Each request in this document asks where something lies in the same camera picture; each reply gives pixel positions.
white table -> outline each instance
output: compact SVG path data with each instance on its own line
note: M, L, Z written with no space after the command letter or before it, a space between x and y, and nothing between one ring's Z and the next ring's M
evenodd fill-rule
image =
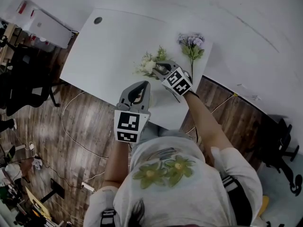
M94 24L97 17L102 22ZM166 129L179 129L188 111L184 98L179 103L160 81L135 73L148 52L155 54L159 45L169 57L190 72L189 59L176 40L179 33L203 32L184 20L170 23L129 12L95 9L81 30L64 65L61 79L112 104L119 102L122 91L131 84L147 80L151 84L150 121ZM194 64L193 89L196 91L212 48L205 40L205 52Z

floor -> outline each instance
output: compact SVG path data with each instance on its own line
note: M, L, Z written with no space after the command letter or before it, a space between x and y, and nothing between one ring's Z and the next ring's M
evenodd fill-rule
M55 70L57 79L71 46L72 43L68 49L57 48L49 56L48 66ZM36 153L41 156L45 166L41 171L33 170L30 172L31 183L24 182L24 185L28 186L40 199L51 191L50 178L53 178L65 188L65 199L54 195L45 202L45 206L49 209L54 220L58 222L61 220L71 221L76 226L81 226L81 224L76 223L75 217L83 219L91 195L86 189L79 189L81 182L95 174L102 173L106 160L95 156L73 142L64 132L62 121L66 131L78 143L99 156L108 157L110 147L114 142L114 107L88 93L79 95L68 105L75 96L81 93L80 89L71 85L58 86L56 89L54 88L54 93L56 101L61 104L60 107L54 107L50 98L39 108L23 107L13 115L13 118L16 118L18 122L18 129L2 132L0 144L6 150L12 144L17 146L22 143L26 144L28 148L30 141L34 143ZM210 111L232 96L228 90L206 78L202 78L197 94ZM236 96L216 109L213 115L222 125L222 129L234 147L257 169L260 162L253 153L245 153L245 150L254 145L258 125L265 115ZM8 117L3 115L2 120L6 119ZM193 119L188 114L181 130L187 132L192 128ZM195 130L189 134L194 139L196 138ZM16 159L30 156L31 152L23 149L16 154ZM59 178L51 168L56 170L58 175L65 178L66 181ZM102 175L88 180L88 183L95 189L99 189Z

flower stem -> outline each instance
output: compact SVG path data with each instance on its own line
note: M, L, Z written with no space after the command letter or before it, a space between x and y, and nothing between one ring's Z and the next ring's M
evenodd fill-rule
M191 67L191 83L194 82L194 60L190 60L190 67Z

white t-shirt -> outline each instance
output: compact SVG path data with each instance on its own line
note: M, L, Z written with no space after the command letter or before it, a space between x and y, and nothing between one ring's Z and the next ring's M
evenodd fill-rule
M234 148L226 148L220 155L226 173L241 183L254 219L262 204L256 171ZM207 165L198 146L185 138L160 137L140 145L121 187L101 188L90 197L84 227L100 226L109 195L114 196L113 206L123 227L128 226L140 199L145 206L143 227L236 225L219 172Z

purple flower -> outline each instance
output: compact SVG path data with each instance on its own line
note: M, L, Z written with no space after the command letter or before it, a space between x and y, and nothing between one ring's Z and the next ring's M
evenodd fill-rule
M193 44L197 45L200 49L202 48L202 44L203 44L203 41L200 39L200 38L196 38L194 41L193 41Z
M189 36L189 37L187 38L187 43L188 43L188 45L189 45L189 46L192 46L195 39L196 39L195 37Z
M195 37L195 38L199 38L200 40L202 40L202 42L205 41L204 37L203 37L201 34L199 34L199 33L196 33L196 34L194 35L194 37Z
M187 40L187 37L184 34L179 34L177 42L178 44L183 44L185 43Z

